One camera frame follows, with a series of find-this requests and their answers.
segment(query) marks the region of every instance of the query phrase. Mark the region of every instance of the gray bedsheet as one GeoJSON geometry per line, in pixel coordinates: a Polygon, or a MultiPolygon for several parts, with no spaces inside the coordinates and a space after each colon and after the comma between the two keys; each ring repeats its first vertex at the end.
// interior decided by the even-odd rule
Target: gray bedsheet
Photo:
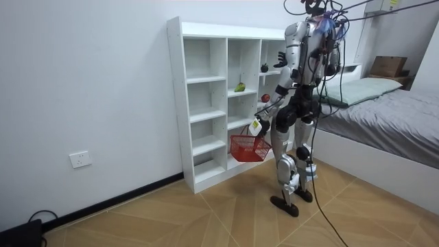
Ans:
{"type": "Polygon", "coordinates": [[[340,109],[318,128],[439,169],[438,96],[396,90],[340,109]]]}

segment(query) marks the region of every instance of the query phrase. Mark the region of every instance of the cubby shelf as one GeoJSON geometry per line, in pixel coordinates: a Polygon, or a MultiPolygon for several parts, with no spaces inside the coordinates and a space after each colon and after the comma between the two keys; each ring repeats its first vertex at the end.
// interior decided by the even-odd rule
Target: cubby shelf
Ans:
{"type": "MultiPolygon", "coordinates": [[[[167,33],[182,170],[198,193],[260,164],[228,154],[230,136],[252,123],[263,107],[262,94],[274,92],[280,70],[273,64],[285,49],[285,32],[185,23],[176,17],[167,22],[167,33]],[[265,63],[270,71],[261,73],[265,63]],[[269,83],[261,86],[265,80],[269,83]],[[241,82],[246,89],[235,92],[241,82]]],[[[270,152],[266,160],[272,157],[270,152]]]]}
{"type": "Polygon", "coordinates": [[[249,95],[252,93],[257,93],[257,91],[252,90],[252,89],[246,89],[242,92],[235,92],[234,89],[228,89],[227,90],[227,97],[238,97],[238,96],[242,96],[242,95],[249,95]]]}
{"type": "Polygon", "coordinates": [[[213,107],[204,108],[200,110],[193,110],[189,113],[191,124],[197,123],[199,121],[209,120],[216,117],[225,116],[226,113],[222,110],[217,110],[213,107]]]}
{"type": "Polygon", "coordinates": [[[260,72],[259,76],[267,76],[267,75],[280,75],[281,72],[280,71],[267,71],[265,73],[260,72]]]}
{"type": "Polygon", "coordinates": [[[227,130],[233,130],[235,128],[247,126],[253,122],[254,119],[238,117],[238,116],[229,116],[227,119],[227,130]]]}
{"type": "Polygon", "coordinates": [[[216,161],[207,161],[203,164],[196,165],[193,171],[195,174],[195,183],[200,183],[226,170],[216,161]]]}
{"type": "Polygon", "coordinates": [[[194,77],[187,78],[187,84],[195,84],[195,83],[203,83],[203,82],[219,82],[222,80],[226,80],[224,76],[203,76],[203,77],[194,77]]]}
{"type": "Polygon", "coordinates": [[[192,155],[197,156],[224,147],[226,144],[211,135],[192,141],[192,155]]]}

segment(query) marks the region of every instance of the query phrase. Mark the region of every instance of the white wall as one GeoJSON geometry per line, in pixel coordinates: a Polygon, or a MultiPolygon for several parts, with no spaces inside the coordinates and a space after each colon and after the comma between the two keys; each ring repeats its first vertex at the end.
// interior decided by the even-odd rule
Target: white wall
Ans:
{"type": "Polygon", "coordinates": [[[436,71],[438,70],[439,57],[439,24],[431,38],[423,62],[420,65],[418,75],[416,76],[411,91],[420,93],[439,93],[438,80],[436,71]]]}
{"type": "MultiPolygon", "coordinates": [[[[400,8],[427,1],[430,0],[401,0],[400,8]]],[[[408,57],[404,69],[416,74],[438,20],[439,3],[378,17],[374,20],[377,37],[370,66],[376,56],[408,57]]]]}
{"type": "MultiPolygon", "coordinates": [[[[281,0],[0,1],[0,231],[182,171],[165,28],[178,15],[279,29],[304,18],[281,0]],[[73,170],[68,155],[82,150],[93,164],[73,170]]],[[[360,33],[358,22],[348,62],[360,33]]]]}

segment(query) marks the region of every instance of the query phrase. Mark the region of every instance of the wall socket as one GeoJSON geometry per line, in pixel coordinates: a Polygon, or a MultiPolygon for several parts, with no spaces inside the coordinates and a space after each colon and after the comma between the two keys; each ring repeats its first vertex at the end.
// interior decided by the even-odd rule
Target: wall socket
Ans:
{"type": "Polygon", "coordinates": [[[85,165],[91,165],[91,158],[88,151],[80,152],[77,154],[70,154],[70,161],[73,168],[83,167],[85,165]]]}

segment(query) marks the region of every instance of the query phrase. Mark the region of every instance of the red basket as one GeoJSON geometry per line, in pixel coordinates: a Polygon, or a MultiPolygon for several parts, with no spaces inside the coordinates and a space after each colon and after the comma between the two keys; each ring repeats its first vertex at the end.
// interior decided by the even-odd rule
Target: red basket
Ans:
{"type": "Polygon", "coordinates": [[[239,162],[263,161],[272,148],[263,138],[242,135],[242,132],[232,135],[230,140],[230,153],[239,162]]]}

